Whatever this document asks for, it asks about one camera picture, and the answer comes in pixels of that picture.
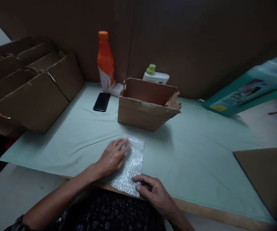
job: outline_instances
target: floor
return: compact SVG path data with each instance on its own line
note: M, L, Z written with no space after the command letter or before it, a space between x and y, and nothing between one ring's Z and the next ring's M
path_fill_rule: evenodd
M277 147L277 99L240 113L252 131L265 145ZM66 179L44 172L8 164L0 172L0 230L11 225L16 218L28 211L45 195L64 183ZM193 214L185 214L196 231L242 230ZM172 230L169 223L167 230Z

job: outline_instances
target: orange bottle cap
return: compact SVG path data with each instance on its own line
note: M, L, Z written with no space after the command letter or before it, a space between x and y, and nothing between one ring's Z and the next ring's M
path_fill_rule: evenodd
M99 31L99 39L108 40L109 39L109 33L107 31Z

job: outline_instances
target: white bottle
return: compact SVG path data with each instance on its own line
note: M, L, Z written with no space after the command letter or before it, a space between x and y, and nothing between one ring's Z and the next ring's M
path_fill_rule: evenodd
M168 74L156 72L155 65L150 64L146 72L144 73L143 80L160 84L166 84L169 78L170 76Z

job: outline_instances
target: hand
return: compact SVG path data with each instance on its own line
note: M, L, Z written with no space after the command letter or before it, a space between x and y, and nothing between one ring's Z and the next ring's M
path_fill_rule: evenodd
M106 177L121 169L125 161L125 154L131 148L130 144L122 148L127 142L128 139L121 138L112 141L107 146L100 159L94 164L99 178Z
M164 218L170 220L176 212L180 211L159 179L143 174L132 177L132 181L141 182L141 185L136 186L136 190L144 196Z

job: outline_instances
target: wooden table edge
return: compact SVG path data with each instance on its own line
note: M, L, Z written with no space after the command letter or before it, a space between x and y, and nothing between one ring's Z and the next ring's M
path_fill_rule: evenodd
M120 193L126 196L131 196L125 192L121 192L113 188L109 183L106 183L106 182L97 181L93 183L93 186L106 189L112 192ZM215 220L238 228L242 228L246 230L261 230L261 231L275 230L277 228L276 225L269 224L263 221L257 221L242 215L236 215L222 210L201 206L201 205L183 201L177 198L173 198L173 200L177 204L178 208L183 212L199 215L204 218Z

